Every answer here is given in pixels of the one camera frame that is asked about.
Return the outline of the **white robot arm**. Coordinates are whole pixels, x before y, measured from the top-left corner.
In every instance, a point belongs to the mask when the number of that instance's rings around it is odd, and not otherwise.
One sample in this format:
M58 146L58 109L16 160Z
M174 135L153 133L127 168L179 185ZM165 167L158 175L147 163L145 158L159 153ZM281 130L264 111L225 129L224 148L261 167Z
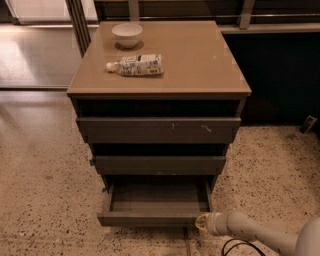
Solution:
M259 241L280 256L320 256L320 218L308 221L298 234L261 225L241 212L207 212L195 226L213 236Z

